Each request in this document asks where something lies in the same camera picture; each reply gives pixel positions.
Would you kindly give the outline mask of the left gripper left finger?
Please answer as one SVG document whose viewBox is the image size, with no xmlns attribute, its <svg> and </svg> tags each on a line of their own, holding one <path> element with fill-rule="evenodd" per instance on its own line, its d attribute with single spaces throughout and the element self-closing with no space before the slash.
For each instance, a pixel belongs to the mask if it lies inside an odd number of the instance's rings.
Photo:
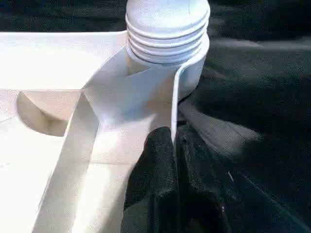
<svg viewBox="0 0 311 233">
<path fill-rule="evenodd" d="M 177 233 L 180 230 L 176 157 L 168 127 L 148 134 L 127 183 L 122 233 Z"/>
</svg>

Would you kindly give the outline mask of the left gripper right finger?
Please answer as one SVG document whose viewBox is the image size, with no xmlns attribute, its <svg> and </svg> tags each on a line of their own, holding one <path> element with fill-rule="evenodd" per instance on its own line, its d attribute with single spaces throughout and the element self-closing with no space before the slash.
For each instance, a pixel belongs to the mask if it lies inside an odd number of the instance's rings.
<svg viewBox="0 0 311 233">
<path fill-rule="evenodd" d="M 189 233 L 229 233 L 218 162 L 190 125 L 175 138 L 182 226 Z"/>
</svg>

